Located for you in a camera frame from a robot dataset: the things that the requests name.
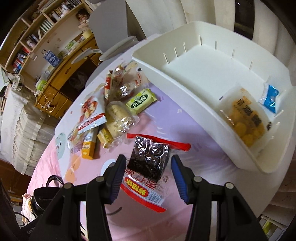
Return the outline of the dark seaweed snack packet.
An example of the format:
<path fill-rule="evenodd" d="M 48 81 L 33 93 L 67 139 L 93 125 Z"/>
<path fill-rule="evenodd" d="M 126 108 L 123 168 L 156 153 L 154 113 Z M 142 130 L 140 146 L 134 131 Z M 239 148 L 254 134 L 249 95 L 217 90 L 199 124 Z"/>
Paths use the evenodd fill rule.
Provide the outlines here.
<path fill-rule="evenodd" d="M 135 133 L 128 133 L 127 138 L 134 140 L 134 146 L 121 188 L 141 205 L 164 213 L 173 186 L 170 157 L 174 151 L 189 151 L 191 144 Z"/>

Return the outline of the clear bag brown pastry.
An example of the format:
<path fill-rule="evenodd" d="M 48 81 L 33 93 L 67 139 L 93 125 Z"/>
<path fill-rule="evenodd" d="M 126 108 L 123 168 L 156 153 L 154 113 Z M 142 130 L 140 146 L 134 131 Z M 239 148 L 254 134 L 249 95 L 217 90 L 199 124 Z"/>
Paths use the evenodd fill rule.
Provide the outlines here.
<path fill-rule="evenodd" d="M 110 102 L 128 99 L 148 82 L 148 78 L 136 61 L 123 62 L 115 69 L 109 70 L 106 75 L 105 100 Z"/>

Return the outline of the orange white snack box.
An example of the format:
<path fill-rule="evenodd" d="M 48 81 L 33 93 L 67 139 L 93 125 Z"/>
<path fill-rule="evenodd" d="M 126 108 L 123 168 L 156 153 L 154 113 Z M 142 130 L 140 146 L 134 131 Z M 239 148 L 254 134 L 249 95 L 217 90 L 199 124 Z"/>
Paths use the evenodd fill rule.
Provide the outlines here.
<path fill-rule="evenodd" d="M 82 158 L 92 160 L 94 156 L 95 146 L 97 134 L 99 132 L 99 127 L 95 127 L 90 129 L 84 140 L 82 145 Z"/>

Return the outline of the clear bag round pastry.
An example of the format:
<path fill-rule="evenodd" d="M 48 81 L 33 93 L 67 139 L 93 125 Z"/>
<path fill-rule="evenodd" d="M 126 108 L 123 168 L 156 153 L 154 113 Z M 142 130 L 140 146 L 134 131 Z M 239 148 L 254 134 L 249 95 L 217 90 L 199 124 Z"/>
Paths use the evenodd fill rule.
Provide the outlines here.
<path fill-rule="evenodd" d="M 105 109 L 105 114 L 106 128 L 114 139 L 128 132 L 139 122 L 137 114 L 120 101 L 110 102 Z"/>

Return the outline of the pink bed blanket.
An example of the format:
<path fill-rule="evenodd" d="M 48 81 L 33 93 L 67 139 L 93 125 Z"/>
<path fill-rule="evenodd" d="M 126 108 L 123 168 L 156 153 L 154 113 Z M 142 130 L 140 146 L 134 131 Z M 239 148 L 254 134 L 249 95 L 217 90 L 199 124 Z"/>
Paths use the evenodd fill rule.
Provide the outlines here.
<path fill-rule="evenodd" d="M 35 189 L 46 186 L 48 178 L 51 175 L 57 175 L 61 177 L 61 171 L 57 159 L 55 138 L 51 139 L 48 146 L 41 155 L 41 158 L 39 159 L 29 182 L 27 194 L 32 196 Z"/>

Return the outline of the green snack bar packet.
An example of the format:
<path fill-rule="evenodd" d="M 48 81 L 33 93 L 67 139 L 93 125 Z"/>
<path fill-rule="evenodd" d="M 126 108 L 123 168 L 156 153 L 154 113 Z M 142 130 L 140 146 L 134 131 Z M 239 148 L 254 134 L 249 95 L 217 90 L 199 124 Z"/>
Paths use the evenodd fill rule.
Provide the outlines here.
<path fill-rule="evenodd" d="M 146 88 L 126 102 L 125 105 L 132 113 L 139 114 L 156 101 L 157 98 L 155 94 L 149 88 Z"/>

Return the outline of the yellow egg-roll snack bag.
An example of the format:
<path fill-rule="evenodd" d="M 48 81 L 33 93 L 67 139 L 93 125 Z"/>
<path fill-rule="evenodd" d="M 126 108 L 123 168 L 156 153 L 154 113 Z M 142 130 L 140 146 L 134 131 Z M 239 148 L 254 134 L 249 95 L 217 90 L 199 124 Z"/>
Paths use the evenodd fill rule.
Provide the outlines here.
<path fill-rule="evenodd" d="M 220 99 L 218 111 L 249 148 L 262 140 L 273 126 L 260 104 L 238 84 Z"/>

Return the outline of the beige covered cabinet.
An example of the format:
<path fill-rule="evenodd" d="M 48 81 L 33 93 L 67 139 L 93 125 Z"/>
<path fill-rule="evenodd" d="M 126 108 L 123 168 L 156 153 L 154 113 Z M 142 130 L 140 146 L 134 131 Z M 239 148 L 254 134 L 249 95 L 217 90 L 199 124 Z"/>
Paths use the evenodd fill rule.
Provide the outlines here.
<path fill-rule="evenodd" d="M 35 107 L 30 91 L 9 90 L 1 114 L 1 156 L 22 175 L 32 176 L 58 122 Z"/>

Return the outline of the wooden desk with drawers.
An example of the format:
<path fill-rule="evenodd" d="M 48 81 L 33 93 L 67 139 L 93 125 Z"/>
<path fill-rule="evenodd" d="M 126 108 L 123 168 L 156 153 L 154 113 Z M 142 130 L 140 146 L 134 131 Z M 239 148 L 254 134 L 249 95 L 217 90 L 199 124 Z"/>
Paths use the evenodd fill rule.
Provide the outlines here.
<path fill-rule="evenodd" d="M 82 41 L 50 74 L 37 97 L 35 107 L 45 114 L 61 119 L 74 100 L 85 89 L 88 78 L 100 64 L 100 53 L 90 54 L 78 62 L 74 59 L 90 49 L 97 49 L 95 37 Z"/>

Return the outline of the blue white small packet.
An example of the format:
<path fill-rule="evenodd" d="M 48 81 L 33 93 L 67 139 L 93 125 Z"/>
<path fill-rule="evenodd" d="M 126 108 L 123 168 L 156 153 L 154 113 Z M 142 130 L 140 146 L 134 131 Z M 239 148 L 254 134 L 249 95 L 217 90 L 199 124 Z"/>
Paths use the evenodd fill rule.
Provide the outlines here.
<path fill-rule="evenodd" d="M 276 114 L 276 97 L 279 91 L 272 85 L 265 83 L 263 93 L 258 102 L 273 114 Z"/>

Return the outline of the white plastic organizer bin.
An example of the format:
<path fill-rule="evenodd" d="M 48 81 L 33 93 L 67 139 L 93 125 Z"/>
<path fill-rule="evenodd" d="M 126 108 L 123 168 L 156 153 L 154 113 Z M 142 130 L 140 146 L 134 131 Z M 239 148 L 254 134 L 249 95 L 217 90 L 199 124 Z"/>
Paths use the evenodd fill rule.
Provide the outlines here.
<path fill-rule="evenodd" d="M 132 58 L 238 168 L 266 174 L 279 168 L 295 124 L 295 87 L 287 67 L 269 51 L 226 28 L 195 21 L 148 41 Z M 280 92 L 276 114 L 258 102 L 265 83 Z M 253 96 L 273 124 L 250 148 L 218 111 L 220 99 L 237 84 Z"/>

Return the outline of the blue gift bag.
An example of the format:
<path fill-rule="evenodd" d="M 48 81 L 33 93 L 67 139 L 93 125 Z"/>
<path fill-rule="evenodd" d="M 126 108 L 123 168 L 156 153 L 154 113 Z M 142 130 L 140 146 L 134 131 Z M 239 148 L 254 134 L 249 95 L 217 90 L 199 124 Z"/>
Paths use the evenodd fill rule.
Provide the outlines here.
<path fill-rule="evenodd" d="M 50 50 L 43 49 L 42 54 L 44 55 L 43 58 L 54 68 L 57 67 L 61 62 L 61 59 Z"/>

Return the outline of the wooden bookshelf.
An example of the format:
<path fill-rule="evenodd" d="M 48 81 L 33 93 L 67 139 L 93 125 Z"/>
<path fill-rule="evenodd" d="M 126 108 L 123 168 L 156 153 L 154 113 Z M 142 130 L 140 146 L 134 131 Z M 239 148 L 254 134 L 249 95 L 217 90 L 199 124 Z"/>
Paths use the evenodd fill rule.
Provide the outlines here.
<path fill-rule="evenodd" d="M 49 63 L 43 50 L 60 53 L 82 33 L 76 14 L 93 8 L 88 1 L 35 1 L 13 24 L 1 44 L 1 67 L 18 73 L 25 86 L 35 89 L 37 77 Z"/>

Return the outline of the grey office chair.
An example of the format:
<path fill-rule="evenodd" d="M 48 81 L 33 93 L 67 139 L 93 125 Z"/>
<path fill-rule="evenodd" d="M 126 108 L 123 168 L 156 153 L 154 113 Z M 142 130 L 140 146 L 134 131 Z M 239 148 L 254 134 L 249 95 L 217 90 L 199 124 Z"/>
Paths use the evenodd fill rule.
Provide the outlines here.
<path fill-rule="evenodd" d="M 71 62 L 72 64 L 97 53 L 101 54 L 99 61 L 103 62 L 122 54 L 138 43 L 137 38 L 130 36 L 128 32 L 125 1 L 91 1 L 91 3 L 100 3 L 89 19 L 89 27 L 98 48 L 88 48 L 83 51 Z"/>

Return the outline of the floral white curtain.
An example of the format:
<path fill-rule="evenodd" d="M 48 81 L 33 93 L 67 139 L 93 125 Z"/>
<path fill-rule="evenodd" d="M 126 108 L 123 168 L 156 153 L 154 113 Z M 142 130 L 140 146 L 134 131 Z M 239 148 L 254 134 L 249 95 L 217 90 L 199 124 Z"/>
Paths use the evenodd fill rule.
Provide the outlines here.
<path fill-rule="evenodd" d="M 276 56 L 295 74 L 295 37 L 264 1 L 127 1 L 146 36 L 192 21 L 237 32 Z"/>

